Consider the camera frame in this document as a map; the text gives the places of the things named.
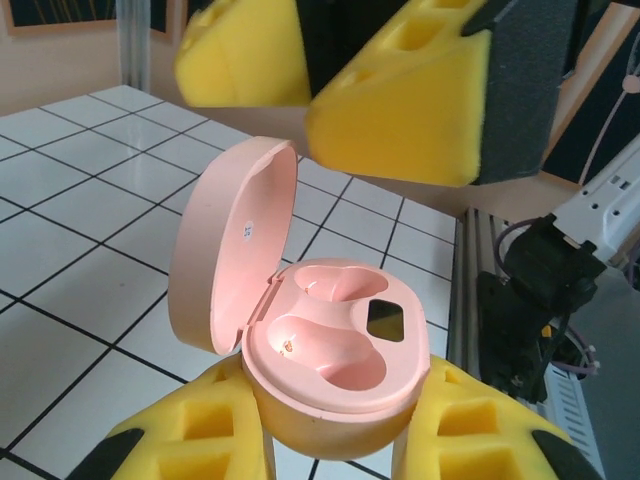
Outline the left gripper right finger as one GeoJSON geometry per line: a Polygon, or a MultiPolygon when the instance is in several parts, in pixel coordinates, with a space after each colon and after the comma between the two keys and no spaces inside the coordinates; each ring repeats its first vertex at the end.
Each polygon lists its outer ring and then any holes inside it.
{"type": "Polygon", "coordinates": [[[569,435],[508,395],[433,355],[395,479],[600,479],[569,435]]]}

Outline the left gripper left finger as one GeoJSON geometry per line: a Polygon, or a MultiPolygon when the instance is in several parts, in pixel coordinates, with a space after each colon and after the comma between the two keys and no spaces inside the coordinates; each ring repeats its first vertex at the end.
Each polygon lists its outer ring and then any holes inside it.
{"type": "Polygon", "coordinates": [[[116,425],[68,477],[273,479],[273,440],[241,358],[223,359],[116,425]]]}

